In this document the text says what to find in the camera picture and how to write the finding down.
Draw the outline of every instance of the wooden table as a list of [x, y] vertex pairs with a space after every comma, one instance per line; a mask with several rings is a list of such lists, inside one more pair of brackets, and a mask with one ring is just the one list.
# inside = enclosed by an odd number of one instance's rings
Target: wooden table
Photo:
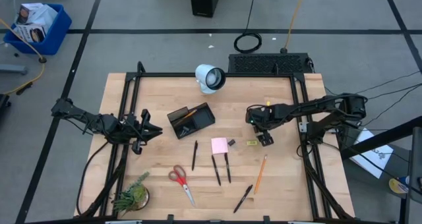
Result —
[[[125, 74], [109, 74], [100, 113], [118, 114], [124, 78]], [[325, 95], [320, 74], [306, 74], [305, 78], [310, 100]], [[297, 90], [299, 98], [302, 98], [298, 83]], [[141, 78], [135, 114], [140, 119], [140, 112], [147, 108], [152, 116], [150, 122], [162, 127], [164, 133], [149, 141], [142, 155], [129, 152], [123, 189], [143, 172], [149, 171], [150, 176], [144, 181], [144, 185], [149, 189], [151, 199], [143, 210], [127, 213], [123, 219], [163, 220], [167, 219], [168, 214], [173, 214], [176, 220], [261, 221], [263, 215], [269, 215], [272, 221], [311, 220], [303, 161], [296, 155], [299, 136], [295, 119], [270, 131], [274, 144], [267, 147], [246, 145], [247, 140], [256, 139], [253, 127], [245, 122], [246, 107], [265, 104], [267, 101], [271, 104], [293, 103], [288, 78], [229, 77], [225, 86], [213, 95], [202, 94], [193, 77]], [[184, 106], [192, 108], [204, 102], [209, 104], [216, 123], [178, 140], [167, 114]], [[313, 119], [317, 121], [324, 116], [326, 115], [315, 115]], [[222, 180], [222, 185], [218, 186], [210, 144], [211, 138], [215, 137], [227, 137], [236, 141], [229, 147], [231, 184], [227, 179], [224, 156], [220, 154], [215, 155]], [[195, 140], [198, 140], [198, 151], [195, 170], [191, 171]], [[324, 141], [337, 145], [332, 134], [327, 134]], [[103, 143], [104, 137], [95, 135], [90, 156]], [[111, 145], [92, 160], [86, 172], [80, 199], [82, 211], [86, 210], [104, 185], [110, 151]], [[255, 195], [253, 192], [249, 193], [240, 209], [233, 214], [246, 188], [250, 184], [255, 186], [265, 154], [268, 154], [268, 159], [259, 192]], [[328, 189], [342, 207], [354, 216], [339, 151], [321, 145], [320, 157]], [[176, 164], [182, 165], [187, 172], [187, 183], [196, 208], [192, 207], [180, 185], [167, 177]], [[323, 217], [320, 192], [316, 186], [315, 190], [318, 211]], [[111, 207], [109, 204], [107, 214], [111, 213]]]

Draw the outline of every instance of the potted succulent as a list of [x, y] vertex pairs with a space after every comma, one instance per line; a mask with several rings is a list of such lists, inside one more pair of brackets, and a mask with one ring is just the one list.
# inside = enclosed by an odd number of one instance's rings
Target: potted succulent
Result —
[[149, 172], [145, 172], [136, 182], [120, 193], [119, 199], [114, 202], [114, 210], [125, 211], [123, 214], [125, 215], [128, 211], [141, 210], [148, 204], [150, 193], [142, 184], [148, 175]]

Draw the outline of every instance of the blue plastic crate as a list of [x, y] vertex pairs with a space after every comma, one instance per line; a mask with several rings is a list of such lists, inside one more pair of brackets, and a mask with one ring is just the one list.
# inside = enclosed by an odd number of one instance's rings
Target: blue plastic crate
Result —
[[[57, 11], [57, 16], [55, 17], [53, 24], [51, 25], [45, 39], [41, 43], [29, 43], [32, 45], [40, 54], [42, 55], [55, 55], [60, 48], [61, 43], [65, 39], [67, 30], [72, 24], [71, 18], [65, 12], [64, 8], [60, 4], [48, 4], [52, 9]], [[27, 46], [24, 42], [18, 39], [10, 30], [7, 31], [5, 37], [3, 38], [4, 42], [13, 45], [22, 53], [31, 53], [35, 52]]]

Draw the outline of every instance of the red scissors handle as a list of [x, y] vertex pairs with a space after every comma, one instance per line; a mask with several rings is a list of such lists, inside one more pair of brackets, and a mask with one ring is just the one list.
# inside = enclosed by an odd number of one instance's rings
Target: red scissors handle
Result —
[[175, 165], [169, 173], [169, 179], [178, 182], [181, 186], [186, 183], [186, 172], [180, 165]]

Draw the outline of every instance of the yellow eraser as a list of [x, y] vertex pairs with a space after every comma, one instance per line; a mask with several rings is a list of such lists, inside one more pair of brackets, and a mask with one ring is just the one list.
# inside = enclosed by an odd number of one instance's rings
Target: yellow eraser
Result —
[[256, 145], [258, 145], [258, 141], [256, 141], [256, 140], [249, 140], [249, 141], [246, 142], [246, 144], [248, 146], [256, 146]]

